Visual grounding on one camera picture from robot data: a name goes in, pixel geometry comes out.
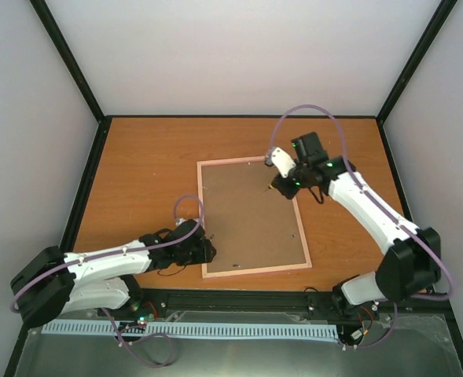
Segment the gray floor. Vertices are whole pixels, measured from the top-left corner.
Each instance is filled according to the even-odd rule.
[[[17,377],[117,376],[463,376],[449,331],[439,317],[401,318],[393,335],[371,350],[345,351],[326,342],[176,339],[178,359],[146,370],[109,337],[30,335]],[[367,341],[383,328],[373,326]],[[136,348],[162,361],[167,343]]]

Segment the cork board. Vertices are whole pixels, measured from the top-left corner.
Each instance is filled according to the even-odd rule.
[[[296,199],[268,189],[276,171],[263,160],[197,163],[204,228],[217,250],[203,278],[311,267]]]

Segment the brown tabletop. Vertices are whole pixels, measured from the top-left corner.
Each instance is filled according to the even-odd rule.
[[[392,207],[399,197],[374,119],[341,119],[350,161]],[[197,194],[197,161],[261,156],[276,119],[114,118],[98,165],[75,251],[118,246],[162,228],[174,228],[172,207],[183,194]],[[330,156],[340,139],[328,119],[288,119],[275,144],[294,153],[294,137],[316,131]],[[338,203],[319,205],[307,190],[297,196],[310,249],[310,269],[250,276],[201,278],[200,265],[174,276],[138,276],[143,287],[298,291],[329,290],[376,269],[383,255],[371,236]],[[181,217],[197,217],[196,202],[184,201]],[[176,272],[172,266],[163,273]]]

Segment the black metal frame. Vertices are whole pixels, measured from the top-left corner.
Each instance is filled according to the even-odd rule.
[[[87,102],[90,110],[93,112],[95,119],[98,122],[97,133],[94,138],[94,143],[90,151],[89,158],[86,162],[86,167],[83,172],[83,177],[79,184],[79,189],[75,197],[75,202],[72,206],[72,211],[68,219],[67,227],[64,231],[64,236],[61,241],[61,249],[71,251],[74,247],[75,239],[79,232],[79,227],[83,219],[86,203],[90,195],[90,190],[93,185],[94,176],[100,163],[101,153],[103,151],[105,141],[108,136],[108,130],[111,125],[112,118],[124,117],[129,115],[109,115],[104,116],[100,106],[95,99],[91,88],[87,84],[83,73],[81,72],[71,50],[66,43],[64,36],[61,34],[60,28],[48,8],[44,0],[30,0],[35,11],[39,15],[45,29],[53,40],[59,54],[67,65],[72,78],[79,87],[81,94]],[[387,100],[384,102],[379,114],[374,116],[341,116],[340,118],[350,119],[375,119],[380,132],[381,141],[387,155],[388,164],[390,166],[392,176],[394,178],[395,187],[399,194],[402,211],[405,216],[411,219],[411,212],[406,202],[406,196],[402,190],[399,175],[395,167],[390,146],[384,132],[384,124],[391,110],[397,103],[407,83],[420,64],[423,56],[426,54],[428,47],[432,44],[434,38],[443,26],[444,21],[449,16],[450,11],[456,4],[457,0],[442,0],[435,11],[432,19],[428,23],[423,35],[420,38],[416,48],[411,54],[406,66],[397,79],[389,93]],[[133,117],[142,117],[143,115],[132,115]],[[278,115],[145,115],[145,117],[193,117],[193,118],[277,118]],[[325,118],[324,116],[299,116],[298,118]],[[331,313],[322,313],[313,310],[317,302],[327,300],[330,292],[278,292],[278,291],[198,291],[198,290],[164,290],[164,289],[145,289],[145,294],[156,305],[160,314],[167,311],[175,310],[209,310],[209,311],[252,311],[252,312],[282,312],[282,313],[298,313],[312,320],[327,320],[331,324],[345,325],[357,324],[355,318],[342,320],[335,317]],[[393,309],[390,303],[380,304],[381,313],[392,313]],[[430,313],[442,314],[446,318],[448,328],[450,330],[455,348],[461,366],[463,369],[463,340],[454,318],[453,311],[449,302],[427,302],[422,300],[409,300],[399,304],[399,312],[404,313]],[[20,335],[17,344],[13,350],[13,354],[6,369],[5,377],[13,377],[15,375],[17,364],[21,356],[21,352],[27,338],[28,330],[23,326],[20,330]]]

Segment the white wall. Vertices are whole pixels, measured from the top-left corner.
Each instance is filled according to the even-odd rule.
[[[385,124],[413,216],[442,240],[463,335],[463,1]]]
[[[0,375],[21,326],[9,282],[60,242],[95,130],[29,1],[0,2]]]
[[[438,4],[48,1],[106,114],[375,115]]]

